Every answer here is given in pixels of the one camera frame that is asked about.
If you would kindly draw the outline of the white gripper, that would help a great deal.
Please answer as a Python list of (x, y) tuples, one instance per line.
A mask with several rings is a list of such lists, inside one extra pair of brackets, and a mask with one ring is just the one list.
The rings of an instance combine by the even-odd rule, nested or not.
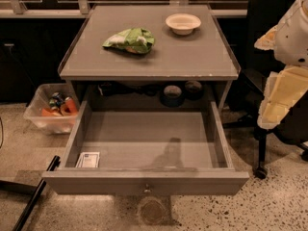
[(291, 64), (270, 74), (259, 108), (258, 126), (273, 129), (308, 90), (308, 0), (295, 0), (277, 26), (258, 38), (254, 47), (274, 49), (276, 60)]

